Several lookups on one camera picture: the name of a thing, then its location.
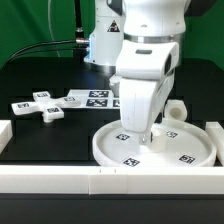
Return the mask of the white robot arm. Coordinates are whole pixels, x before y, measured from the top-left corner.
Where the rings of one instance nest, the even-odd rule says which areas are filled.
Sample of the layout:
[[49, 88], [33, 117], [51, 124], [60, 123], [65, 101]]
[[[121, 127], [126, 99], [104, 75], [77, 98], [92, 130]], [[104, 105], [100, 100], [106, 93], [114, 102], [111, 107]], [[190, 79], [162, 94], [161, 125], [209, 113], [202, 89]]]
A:
[[173, 87], [191, 0], [95, 0], [85, 61], [112, 75], [123, 128], [146, 144]]

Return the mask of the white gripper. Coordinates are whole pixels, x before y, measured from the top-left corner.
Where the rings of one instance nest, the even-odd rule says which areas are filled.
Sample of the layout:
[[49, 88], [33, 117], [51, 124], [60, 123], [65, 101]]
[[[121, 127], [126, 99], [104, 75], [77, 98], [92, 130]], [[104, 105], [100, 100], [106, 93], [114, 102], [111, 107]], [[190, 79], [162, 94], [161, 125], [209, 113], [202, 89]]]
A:
[[141, 145], [150, 143], [148, 132], [173, 87], [178, 61], [177, 42], [123, 42], [116, 63], [121, 123], [125, 130], [141, 134]]

